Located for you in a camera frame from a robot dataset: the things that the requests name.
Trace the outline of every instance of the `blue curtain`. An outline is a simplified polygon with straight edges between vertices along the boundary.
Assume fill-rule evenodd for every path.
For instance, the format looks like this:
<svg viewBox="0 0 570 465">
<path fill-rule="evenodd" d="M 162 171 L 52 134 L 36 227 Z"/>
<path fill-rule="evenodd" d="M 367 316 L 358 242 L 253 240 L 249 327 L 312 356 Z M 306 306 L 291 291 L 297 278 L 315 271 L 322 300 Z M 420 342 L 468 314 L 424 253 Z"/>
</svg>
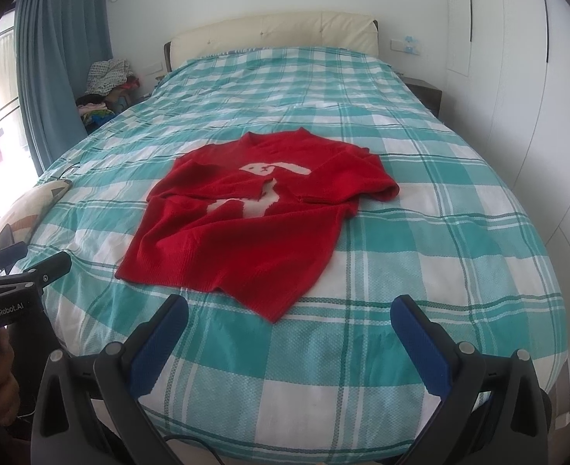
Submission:
<svg viewBox="0 0 570 465">
<path fill-rule="evenodd" d="M 27 141 L 41 175 L 87 136 L 74 101 L 91 64 L 112 58 L 105 0 L 17 0 L 14 37 Z"/>
</svg>

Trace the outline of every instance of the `blue gripper pad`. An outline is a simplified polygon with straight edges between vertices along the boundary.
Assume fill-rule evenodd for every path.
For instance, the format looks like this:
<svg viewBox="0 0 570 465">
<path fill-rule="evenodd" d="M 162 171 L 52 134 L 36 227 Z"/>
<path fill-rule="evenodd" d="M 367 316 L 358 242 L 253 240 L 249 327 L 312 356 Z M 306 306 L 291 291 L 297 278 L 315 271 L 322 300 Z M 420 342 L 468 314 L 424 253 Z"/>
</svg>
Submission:
<svg viewBox="0 0 570 465">
<path fill-rule="evenodd" d="M 178 296 L 175 304 L 132 359 L 127 380 L 128 392 L 132 398 L 136 400 L 154 388 L 187 323 L 188 303 Z"/>
<path fill-rule="evenodd" d="M 390 323 L 427 391 L 444 400 L 452 385 L 450 365 L 401 298 L 390 307 Z"/>
</svg>

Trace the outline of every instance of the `pink cloth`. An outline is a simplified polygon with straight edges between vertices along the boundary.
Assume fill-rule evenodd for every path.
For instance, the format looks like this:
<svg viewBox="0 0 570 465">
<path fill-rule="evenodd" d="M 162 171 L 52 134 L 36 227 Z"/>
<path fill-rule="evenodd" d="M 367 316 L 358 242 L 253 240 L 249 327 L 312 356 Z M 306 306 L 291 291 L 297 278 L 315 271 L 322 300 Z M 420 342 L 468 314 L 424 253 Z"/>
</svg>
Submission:
<svg viewBox="0 0 570 465">
<path fill-rule="evenodd" d="M 79 115 L 83 116 L 86 113 L 89 113 L 91 111 L 95 111 L 95 110 L 106 110 L 106 104 L 105 103 L 88 103 L 86 105 L 79 105 L 78 106 L 79 109 Z"/>
</svg>

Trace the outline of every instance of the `metal screw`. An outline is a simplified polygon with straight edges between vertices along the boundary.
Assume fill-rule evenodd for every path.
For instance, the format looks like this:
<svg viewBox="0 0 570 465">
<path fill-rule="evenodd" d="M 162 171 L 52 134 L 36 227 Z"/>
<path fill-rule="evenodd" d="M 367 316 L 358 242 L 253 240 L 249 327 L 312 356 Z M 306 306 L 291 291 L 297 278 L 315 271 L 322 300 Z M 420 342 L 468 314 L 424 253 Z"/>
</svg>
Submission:
<svg viewBox="0 0 570 465">
<path fill-rule="evenodd" d="M 529 352 L 527 352 L 526 350 L 518 350 L 517 357 L 520 360 L 524 360 L 525 362 L 527 362 L 528 360 L 531 359 L 531 354 L 529 354 Z"/>
<path fill-rule="evenodd" d="M 472 355 L 472 353 L 475 352 L 475 347 L 467 341 L 464 341 L 463 343 L 459 343 L 459 351 L 465 355 Z"/>
<path fill-rule="evenodd" d="M 51 362 L 58 362 L 62 358 L 63 358 L 63 351 L 61 350 L 55 350 L 54 352 L 51 353 L 50 356 Z"/>
<path fill-rule="evenodd" d="M 106 354 L 111 356 L 117 355 L 121 350 L 122 350 L 122 343 L 119 343 L 117 341 L 107 344 L 106 347 L 104 348 Z"/>
</svg>

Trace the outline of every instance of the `red sweater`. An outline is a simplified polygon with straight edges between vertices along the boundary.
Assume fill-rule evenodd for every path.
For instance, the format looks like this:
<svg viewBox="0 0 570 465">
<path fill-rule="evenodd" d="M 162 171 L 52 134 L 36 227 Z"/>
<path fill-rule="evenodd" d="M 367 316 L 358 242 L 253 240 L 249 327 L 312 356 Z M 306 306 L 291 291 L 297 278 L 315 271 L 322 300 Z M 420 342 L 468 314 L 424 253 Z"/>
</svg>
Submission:
<svg viewBox="0 0 570 465">
<path fill-rule="evenodd" d="M 302 127 L 205 145 L 150 191 L 115 276 L 220 289 L 276 322 L 325 269 L 360 194 L 398 192 L 377 155 Z"/>
</svg>

